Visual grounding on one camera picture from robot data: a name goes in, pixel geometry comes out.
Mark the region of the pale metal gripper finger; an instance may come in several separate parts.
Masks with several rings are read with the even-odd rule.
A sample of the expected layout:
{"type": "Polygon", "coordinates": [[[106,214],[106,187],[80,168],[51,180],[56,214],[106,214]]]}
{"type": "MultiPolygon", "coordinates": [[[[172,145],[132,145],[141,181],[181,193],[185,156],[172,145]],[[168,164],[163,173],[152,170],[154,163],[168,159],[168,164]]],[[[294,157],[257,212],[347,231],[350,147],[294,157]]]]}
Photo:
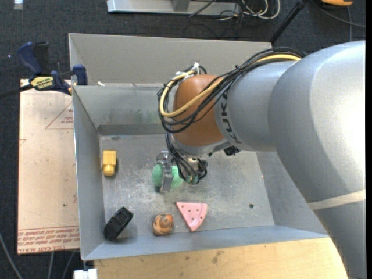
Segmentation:
{"type": "Polygon", "coordinates": [[[170,192],[173,182],[172,156],[168,152],[162,152],[162,184],[161,192],[170,192]]]}
{"type": "Polygon", "coordinates": [[[154,167],[154,185],[160,192],[163,192],[163,169],[164,169],[164,154],[160,153],[156,157],[154,167]]]}

